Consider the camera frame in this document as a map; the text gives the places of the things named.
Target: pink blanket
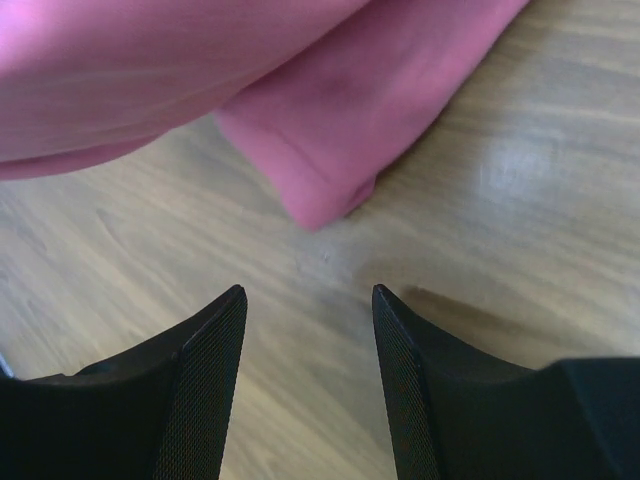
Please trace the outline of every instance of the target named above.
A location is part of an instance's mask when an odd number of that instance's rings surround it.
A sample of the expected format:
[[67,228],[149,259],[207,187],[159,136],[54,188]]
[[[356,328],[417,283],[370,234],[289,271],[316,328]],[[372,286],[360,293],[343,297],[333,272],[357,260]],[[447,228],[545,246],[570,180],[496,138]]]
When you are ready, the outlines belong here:
[[0,179],[120,157],[217,109],[316,229],[438,115],[527,0],[0,0]]

